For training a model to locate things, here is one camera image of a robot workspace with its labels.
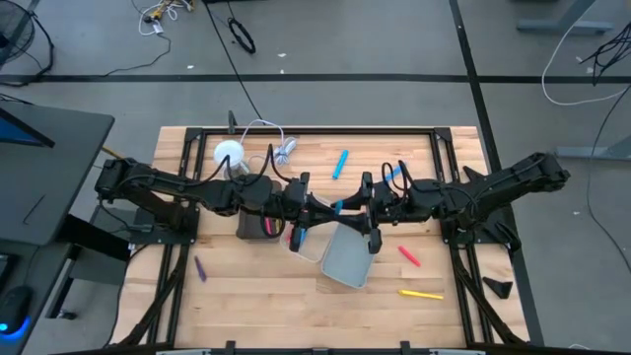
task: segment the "wooden tabletop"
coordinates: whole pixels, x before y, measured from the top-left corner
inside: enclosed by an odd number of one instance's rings
[[[177,174],[185,127],[163,127],[153,166]],[[486,173],[475,127],[452,127],[458,167]],[[287,177],[310,172],[310,189],[331,201],[357,191],[364,171],[381,180],[381,164],[403,160],[414,178],[435,178],[429,139],[419,135],[300,135],[291,162],[279,170]],[[215,170],[212,152],[223,139],[208,138],[202,178]],[[246,156],[264,155],[278,136],[250,135]],[[341,151],[349,151],[338,180],[331,175]],[[193,166],[193,146],[190,167]],[[262,164],[252,159],[256,171]],[[236,340],[240,348],[397,348],[462,347],[464,338],[457,305],[454,273],[437,221],[381,225],[384,246],[375,258],[367,285],[352,289],[322,275],[321,265],[303,260],[279,244],[249,244],[235,237],[238,217],[202,211],[197,243],[192,247],[179,313],[176,347],[224,347]],[[421,261],[416,267],[398,250],[405,246]],[[482,276],[515,281],[506,250],[476,246]],[[128,267],[112,341],[122,339],[153,301],[162,246],[149,246]],[[202,282],[192,256],[208,275]],[[445,300],[402,297],[399,289],[441,294]],[[527,339],[526,322],[517,290],[500,300],[485,286],[485,295],[504,322]],[[477,340],[482,340],[478,312],[469,296]],[[167,301],[165,310],[170,308]],[[163,312],[164,339],[168,312]]]

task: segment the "gray floor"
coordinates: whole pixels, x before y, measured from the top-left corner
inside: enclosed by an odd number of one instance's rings
[[[136,3],[148,6],[154,1]],[[478,74],[540,75],[559,36],[519,34],[517,18],[558,16],[569,3],[460,0]],[[233,8],[259,47],[256,56],[249,56],[229,43],[242,73],[466,74],[447,1],[266,0],[235,2]],[[212,9],[222,17],[229,14],[225,4]],[[41,0],[36,12],[56,45],[53,74],[103,74],[147,62],[166,46],[154,36],[137,33],[137,13],[127,0],[66,0],[63,5]],[[598,1],[588,18],[612,21],[617,32],[630,13],[626,1]],[[133,74],[232,73],[202,8],[180,13],[177,22],[166,21],[165,30],[173,40],[173,52]],[[227,29],[220,31],[230,38]],[[586,75],[586,66],[578,65],[576,57],[587,56],[612,35],[569,37],[549,74]],[[30,53],[45,60],[42,39],[37,34]],[[611,73],[627,75],[629,63],[620,63]],[[1,73],[34,71],[34,63],[21,57]],[[468,84],[246,86],[262,115],[283,124],[478,124]],[[574,101],[620,89],[616,85],[550,85],[549,92],[558,100]],[[482,90],[504,165],[557,145],[591,145],[612,104],[554,106],[535,84],[488,84]],[[228,109],[239,122],[254,118],[238,83],[48,83],[3,92],[43,106],[112,114],[116,124],[107,145],[141,161],[151,160],[163,125],[224,124]],[[603,133],[603,143],[631,133],[631,122],[624,119],[630,107],[624,102],[620,105]],[[530,195],[514,206],[545,342],[631,351],[627,334],[631,275],[588,215],[585,162],[562,163],[573,175],[565,189]],[[92,171],[73,207],[73,213],[82,218],[94,209],[92,187],[97,173]],[[595,213],[626,248],[631,247],[624,223],[631,197],[625,182],[630,178],[625,164],[594,164]],[[65,308],[78,312],[80,318],[41,321],[25,354],[101,346],[114,322],[116,292],[115,286],[77,283]]]

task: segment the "blue light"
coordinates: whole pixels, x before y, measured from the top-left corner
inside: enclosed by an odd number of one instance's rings
[[[20,327],[20,329],[16,330],[14,333],[12,334],[0,333],[0,341],[15,342],[15,341],[20,340],[27,333],[27,330],[29,329],[29,324],[31,324],[31,317],[27,317],[26,319],[24,319],[24,323],[22,323],[22,326]]]

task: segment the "computer monitor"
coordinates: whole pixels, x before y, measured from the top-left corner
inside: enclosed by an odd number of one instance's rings
[[[55,142],[0,107],[0,142],[53,147]]]

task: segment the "computer mouse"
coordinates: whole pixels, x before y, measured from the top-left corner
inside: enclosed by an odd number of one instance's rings
[[[15,287],[0,300],[0,333],[13,334],[24,324],[29,314],[33,289],[29,286]]]

